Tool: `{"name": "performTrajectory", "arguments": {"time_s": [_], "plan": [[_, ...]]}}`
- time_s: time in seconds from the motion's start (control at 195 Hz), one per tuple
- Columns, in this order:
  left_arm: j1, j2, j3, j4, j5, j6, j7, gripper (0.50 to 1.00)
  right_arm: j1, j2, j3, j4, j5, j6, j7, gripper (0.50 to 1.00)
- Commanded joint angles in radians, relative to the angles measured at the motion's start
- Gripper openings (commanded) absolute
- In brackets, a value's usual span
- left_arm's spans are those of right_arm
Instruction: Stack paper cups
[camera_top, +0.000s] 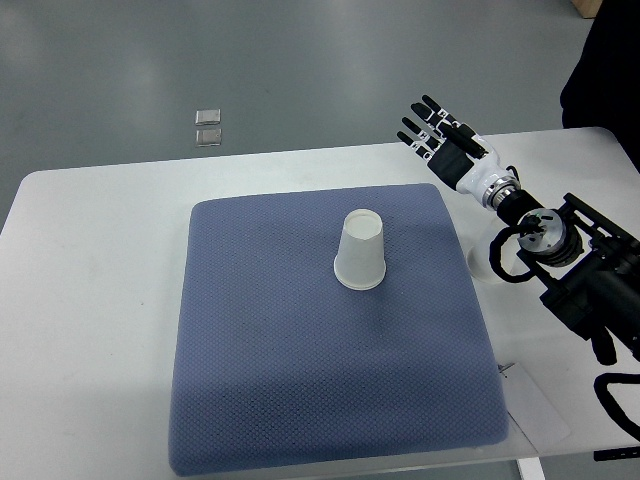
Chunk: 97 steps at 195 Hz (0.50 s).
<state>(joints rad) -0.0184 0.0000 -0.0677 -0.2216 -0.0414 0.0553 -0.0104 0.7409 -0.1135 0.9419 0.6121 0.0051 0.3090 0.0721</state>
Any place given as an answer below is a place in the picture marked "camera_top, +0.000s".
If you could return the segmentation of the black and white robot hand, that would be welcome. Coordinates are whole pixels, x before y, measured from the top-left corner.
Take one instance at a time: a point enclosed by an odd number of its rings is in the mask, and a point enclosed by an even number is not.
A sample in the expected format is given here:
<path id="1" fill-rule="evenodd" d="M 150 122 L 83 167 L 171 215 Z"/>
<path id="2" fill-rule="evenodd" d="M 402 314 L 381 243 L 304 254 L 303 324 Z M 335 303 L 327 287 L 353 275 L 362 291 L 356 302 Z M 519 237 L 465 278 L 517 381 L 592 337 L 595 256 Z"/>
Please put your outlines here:
<path id="1" fill-rule="evenodd" d="M 493 146 L 431 97 L 423 96 L 411 110 L 417 119 L 404 117 L 409 131 L 399 131 L 397 137 L 446 186 L 473 196 L 488 210 L 497 210 L 506 196 L 520 189 L 516 174 L 500 165 Z"/>

